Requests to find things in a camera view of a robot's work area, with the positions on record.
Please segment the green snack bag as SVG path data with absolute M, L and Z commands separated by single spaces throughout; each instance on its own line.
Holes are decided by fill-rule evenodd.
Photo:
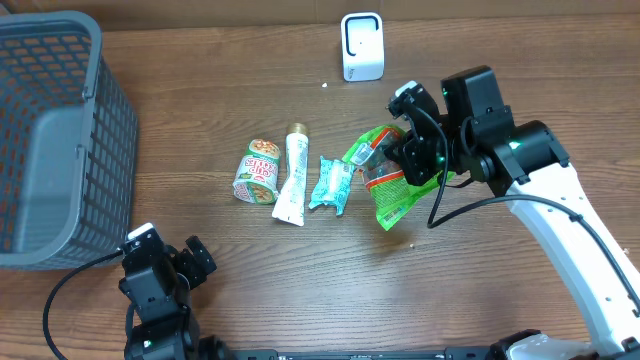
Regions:
M 391 229 L 425 195 L 439 188 L 435 177 L 424 185 L 410 185 L 401 167 L 384 151 L 405 135 L 396 125 L 381 125 L 361 135 L 347 150 L 342 161 L 355 166 L 376 205 L 376 219 Z

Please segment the green tissue pack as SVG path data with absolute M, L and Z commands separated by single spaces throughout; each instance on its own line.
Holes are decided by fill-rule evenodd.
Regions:
M 314 187 L 309 209 L 320 205 L 334 206 L 336 215 L 342 216 L 346 207 L 355 166 L 340 160 L 329 160 L 320 157 L 320 176 Z

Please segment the cup noodles container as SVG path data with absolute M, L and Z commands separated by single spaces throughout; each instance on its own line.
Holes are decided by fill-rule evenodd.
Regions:
M 281 151 L 263 139 L 252 140 L 238 166 L 233 186 L 236 198 L 254 204 L 274 203 L 279 195 L 277 181 Z

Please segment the white tube gold cap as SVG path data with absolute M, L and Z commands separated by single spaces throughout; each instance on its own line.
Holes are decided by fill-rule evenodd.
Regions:
M 287 177 L 272 211 L 272 217 L 296 226 L 304 225 L 308 172 L 308 128 L 302 123 L 287 127 L 285 138 Z

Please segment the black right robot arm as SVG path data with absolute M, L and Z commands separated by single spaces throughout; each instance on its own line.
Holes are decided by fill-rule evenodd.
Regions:
M 467 173 L 493 195 L 442 217 L 431 214 L 428 227 L 505 204 L 545 252 L 590 336 L 581 343 L 523 330 L 492 344 L 487 358 L 638 358 L 639 272 L 594 210 L 558 138 L 541 121 L 515 124 L 488 66 L 443 79 L 441 91 L 446 113 L 419 83 L 396 90 L 387 108 L 411 129 L 385 154 L 411 185 L 434 180 L 445 189 L 449 172 Z

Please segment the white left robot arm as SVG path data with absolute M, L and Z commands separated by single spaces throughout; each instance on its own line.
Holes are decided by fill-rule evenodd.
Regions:
M 190 292 L 217 266 L 198 237 L 189 237 L 186 245 L 179 251 L 155 233 L 124 244 L 119 289 L 130 300 L 126 360 L 236 359 L 219 337 L 200 336 Z

